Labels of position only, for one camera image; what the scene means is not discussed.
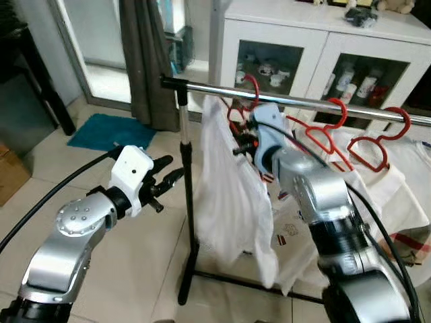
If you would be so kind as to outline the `black table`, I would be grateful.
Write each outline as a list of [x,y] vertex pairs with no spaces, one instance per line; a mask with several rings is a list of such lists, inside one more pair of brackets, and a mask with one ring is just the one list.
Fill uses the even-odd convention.
[[24,157],[56,129],[71,135],[76,126],[30,28],[0,25],[0,143]]

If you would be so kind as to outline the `white glass door cabinet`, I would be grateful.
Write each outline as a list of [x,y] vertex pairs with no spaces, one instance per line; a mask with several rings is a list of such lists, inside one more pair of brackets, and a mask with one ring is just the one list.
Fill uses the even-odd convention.
[[[401,107],[431,64],[431,31],[412,15],[380,11],[369,28],[345,21],[347,10],[297,0],[233,0],[222,18],[220,49],[212,56],[210,77],[216,84],[236,84],[235,71],[251,74],[261,94],[327,101],[342,99],[349,108],[386,110]],[[258,73],[270,63],[284,76],[278,88]],[[338,96],[336,83],[345,67],[355,75]],[[375,87],[390,89],[380,108],[356,92],[366,76],[378,76]]]

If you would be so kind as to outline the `brown cardboard box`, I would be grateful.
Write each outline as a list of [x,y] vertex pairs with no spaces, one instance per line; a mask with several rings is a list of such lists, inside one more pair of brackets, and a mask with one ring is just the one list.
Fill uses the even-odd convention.
[[6,205],[31,176],[18,155],[0,141],[0,207]]

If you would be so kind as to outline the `white polo shirt check trim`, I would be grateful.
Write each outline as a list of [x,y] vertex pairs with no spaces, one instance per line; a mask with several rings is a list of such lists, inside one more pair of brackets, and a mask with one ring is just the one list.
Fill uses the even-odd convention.
[[384,169],[375,172],[372,167],[382,161],[378,145],[358,141],[351,153],[347,151],[349,141],[358,136],[358,131],[333,131],[335,144],[354,167],[343,178],[366,197],[390,234],[394,248],[385,247],[385,252],[397,254],[407,266],[421,265],[430,252],[427,244],[429,145],[409,136],[383,139],[388,161]]

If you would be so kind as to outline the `red box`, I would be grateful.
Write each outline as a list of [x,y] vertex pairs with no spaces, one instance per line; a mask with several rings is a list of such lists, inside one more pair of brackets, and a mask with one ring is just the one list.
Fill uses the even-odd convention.
[[370,108],[380,108],[383,104],[387,92],[390,88],[388,86],[380,85],[376,86],[375,89],[370,93],[368,98],[368,105]]

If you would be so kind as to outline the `glass sliding door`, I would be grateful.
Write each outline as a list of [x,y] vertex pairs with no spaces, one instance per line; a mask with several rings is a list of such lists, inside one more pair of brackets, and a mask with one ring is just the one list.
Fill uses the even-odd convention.
[[119,0],[51,0],[50,4],[86,101],[130,111]]

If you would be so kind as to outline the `dark object on cabinet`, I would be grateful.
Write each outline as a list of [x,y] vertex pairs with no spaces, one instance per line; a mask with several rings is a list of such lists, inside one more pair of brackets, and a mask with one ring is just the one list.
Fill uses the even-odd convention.
[[344,19],[357,28],[369,28],[378,21],[378,15],[369,8],[350,8]]

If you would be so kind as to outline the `thin white shirt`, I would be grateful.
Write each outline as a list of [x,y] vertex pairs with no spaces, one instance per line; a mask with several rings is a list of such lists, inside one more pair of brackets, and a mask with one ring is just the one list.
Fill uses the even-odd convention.
[[227,105],[206,96],[202,105],[202,172],[194,191],[196,235],[219,266],[252,253],[265,288],[276,283],[278,258],[271,246],[273,210],[267,185],[239,148],[229,127]]

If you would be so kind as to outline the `grey brown curtain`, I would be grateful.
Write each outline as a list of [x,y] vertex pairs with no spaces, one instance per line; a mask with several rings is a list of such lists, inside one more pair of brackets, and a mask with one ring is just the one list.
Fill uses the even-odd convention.
[[160,81],[172,71],[157,1],[118,0],[118,12],[132,116],[151,129],[178,132],[175,92]]

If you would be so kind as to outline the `beige plush toy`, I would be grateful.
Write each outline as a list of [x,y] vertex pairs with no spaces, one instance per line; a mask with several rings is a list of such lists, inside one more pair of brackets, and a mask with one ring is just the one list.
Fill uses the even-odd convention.
[[416,0],[378,0],[376,9],[379,11],[394,11],[398,13],[410,13],[416,5]]

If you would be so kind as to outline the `teal floor mat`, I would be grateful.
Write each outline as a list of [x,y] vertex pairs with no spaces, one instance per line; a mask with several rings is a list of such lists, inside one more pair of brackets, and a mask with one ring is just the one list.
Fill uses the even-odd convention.
[[156,131],[138,120],[107,114],[93,114],[68,140],[68,147],[110,151],[116,144],[147,149]]

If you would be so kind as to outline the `white can with logo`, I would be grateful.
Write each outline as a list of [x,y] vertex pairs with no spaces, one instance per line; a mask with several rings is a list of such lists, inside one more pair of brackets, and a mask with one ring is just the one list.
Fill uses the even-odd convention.
[[345,67],[339,75],[339,78],[336,83],[336,90],[338,92],[338,96],[340,97],[343,92],[347,89],[348,84],[351,83],[353,76],[355,75],[354,67]]
[[357,98],[368,98],[370,92],[373,91],[375,84],[378,82],[378,76],[368,75],[363,78],[362,83],[357,89],[355,96]]

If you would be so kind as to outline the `red plastic clothes hanger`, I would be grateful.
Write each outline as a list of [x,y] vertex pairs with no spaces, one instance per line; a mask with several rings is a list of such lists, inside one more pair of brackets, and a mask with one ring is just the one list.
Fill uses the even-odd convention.
[[[390,167],[388,151],[386,151],[386,148],[382,144],[382,141],[396,141],[397,139],[403,138],[403,136],[406,135],[406,133],[409,131],[411,127],[411,117],[409,116],[409,113],[407,113],[402,108],[388,107],[386,108],[386,111],[397,112],[398,114],[400,114],[401,117],[403,117],[404,127],[401,129],[399,133],[397,133],[397,135],[379,135],[376,137],[360,136],[360,137],[351,139],[351,141],[347,146],[347,150],[349,151],[349,153],[353,157],[355,157],[355,159],[357,159],[358,162],[360,162],[361,164],[364,164],[364,166],[366,166],[373,172],[382,172],[383,169]],[[372,166],[372,164],[370,164],[363,157],[361,157],[360,154],[354,153],[353,147],[354,145],[357,144],[357,142],[360,142],[360,141],[371,142],[373,145],[376,145],[376,147],[379,148],[379,151],[381,151],[383,158],[378,166]]]
[[306,137],[313,141],[314,144],[317,145],[317,147],[319,147],[326,156],[336,155],[341,160],[341,163],[337,161],[331,161],[331,163],[337,170],[341,170],[341,172],[351,172],[351,170],[354,170],[353,164],[351,164],[348,157],[342,153],[342,150],[338,148],[335,139],[331,135],[331,130],[342,127],[347,121],[347,105],[337,98],[330,98],[329,102],[332,102],[332,104],[335,104],[341,108],[341,118],[339,118],[335,124],[327,124],[320,127],[308,125],[304,121],[299,120],[293,116],[286,116],[286,119],[293,121],[293,123],[298,124],[301,127],[304,127],[304,133]]
[[227,106],[226,118],[228,121],[228,126],[231,132],[231,135],[234,137],[239,137],[243,134],[246,129],[246,126],[237,126],[237,124],[231,119],[231,115],[233,111],[237,111],[239,113],[240,119],[243,121],[247,121],[247,117],[255,110],[255,108],[259,105],[259,83],[255,77],[251,74],[244,74],[242,77],[244,82],[250,82],[253,85],[253,89],[255,89],[255,98],[250,104],[239,104],[234,106],[233,104],[228,104],[225,99],[222,99],[222,102]]

